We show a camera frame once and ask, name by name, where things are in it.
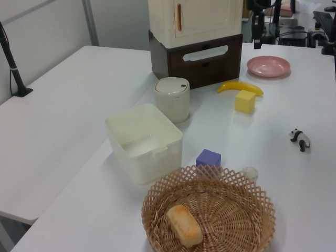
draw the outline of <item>wicker basket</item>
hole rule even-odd
[[[181,245],[166,218],[184,205],[199,223],[203,242]],[[275,231],[266,192],[240,173],[222,167],[188,166],[166,175],[148,191],[142,223],[154,251],[264,251]]]

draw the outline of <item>yellow sponge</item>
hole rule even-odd
[[[246,90],[242,90],[236,96],[235,110],[251,113],[256,103],[256,94]]]

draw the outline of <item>bread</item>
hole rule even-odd
[[[177,205],[172,207],[168,210],[166,216],[171,229],[182,245],[190,248],[203,241],[199,224],[185,206]]]

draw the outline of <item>toy banana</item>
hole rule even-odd
[[[257,86],[254,86],[247,82],[232,80],[224,82],[220,88],[217,89],[217,92],[220,93],[224,90],[228,89],[240,89],[240,90],[246,90],[255,93],[258,96],[262,96],[264,92],[258,88]]]

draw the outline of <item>toy panda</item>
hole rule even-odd
[[[290,133],[292,142],[299,141],[300,151],[304,151],[305,148],[310,148],[310,140],[309,138],[300,130],[295,129]]]

